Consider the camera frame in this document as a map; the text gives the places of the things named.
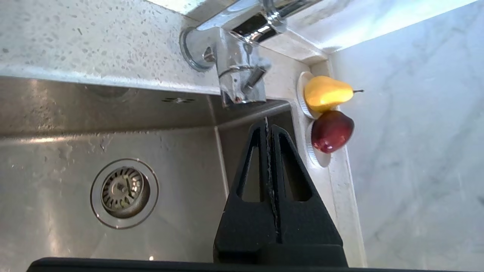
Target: faucet handle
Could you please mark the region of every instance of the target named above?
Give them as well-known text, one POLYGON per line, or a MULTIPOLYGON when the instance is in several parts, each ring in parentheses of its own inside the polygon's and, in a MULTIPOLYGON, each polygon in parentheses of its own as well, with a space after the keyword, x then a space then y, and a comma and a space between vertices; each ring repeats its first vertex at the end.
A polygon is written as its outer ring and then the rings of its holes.
POLYGON ((251 69, 251 74, 244 84, 242 91, 252 91, 252 88, 262 79, 271 67, 272 64, 268 59, 260 58, 259 63, 251 69))

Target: black object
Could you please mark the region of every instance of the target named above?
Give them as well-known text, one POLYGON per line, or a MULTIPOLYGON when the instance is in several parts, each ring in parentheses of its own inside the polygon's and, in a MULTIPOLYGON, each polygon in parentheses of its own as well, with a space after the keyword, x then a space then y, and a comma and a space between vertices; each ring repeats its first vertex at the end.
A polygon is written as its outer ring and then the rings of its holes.
POLYGON ((213 259, 348 266, 343 241, 294 143, 281 127, 273 125, 269 132, 264 121, 251 127, 215 237, 213 259), (259 153, 258 203, 242 200, 254 148, 259 153), (289 191, 299 201, 289 199, 289 191))
POLYGON ((418 270, 43 258, 27 272, 414 272, 418 270))

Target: marble wall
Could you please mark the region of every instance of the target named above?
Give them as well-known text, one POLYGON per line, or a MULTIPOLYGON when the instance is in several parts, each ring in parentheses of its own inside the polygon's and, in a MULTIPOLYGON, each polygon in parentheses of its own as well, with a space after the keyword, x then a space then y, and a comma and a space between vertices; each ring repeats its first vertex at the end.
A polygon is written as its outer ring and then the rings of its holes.
POLYGON ((484 0, 330 56, 368 266, 484 269, 484 0))

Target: stainless steel sink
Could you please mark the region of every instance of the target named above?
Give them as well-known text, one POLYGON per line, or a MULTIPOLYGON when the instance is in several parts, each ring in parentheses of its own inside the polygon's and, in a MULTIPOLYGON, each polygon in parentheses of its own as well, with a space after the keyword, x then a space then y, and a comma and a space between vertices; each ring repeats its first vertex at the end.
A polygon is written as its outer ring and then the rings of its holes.
MULTIPOLYGON (((42 257, 211 262, 249 127, 268 117, 294 137, 285 101, 225 110, 214 95, 0 77, 0 105, 0 271, 42 257), (117 167, 149 180, 154 207, 106 212, 102 194, 126 190, 103 191, 117 167)), ((258 201, 251 180, 243 198, 258 201)))

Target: small white dish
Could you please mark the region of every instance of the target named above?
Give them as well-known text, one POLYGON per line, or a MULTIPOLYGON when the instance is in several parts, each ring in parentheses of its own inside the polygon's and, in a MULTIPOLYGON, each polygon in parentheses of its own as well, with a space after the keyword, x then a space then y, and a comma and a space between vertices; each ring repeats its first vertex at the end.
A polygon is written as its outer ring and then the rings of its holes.
POLYGON ((311 110, 307 105, 306 101, 304 100, 304 87, 307 85, 307 83, 313 78, 313 74, 310 72, 302 72, 301 75, 299 75, 298 79, 298 89, 297 89, 297 98, 299 102, 299 106, 301 107, 302 112, 304 115, 311 119, 317 119, 321 116, 319 112, 315 112, 311 110))
POLYGON ((328 167, 331 162, 331 154, 326 154, 316 149, 311 142, 311 131, 313 130, 314 121, 306 129, 306 150, 314 165, 328 167))

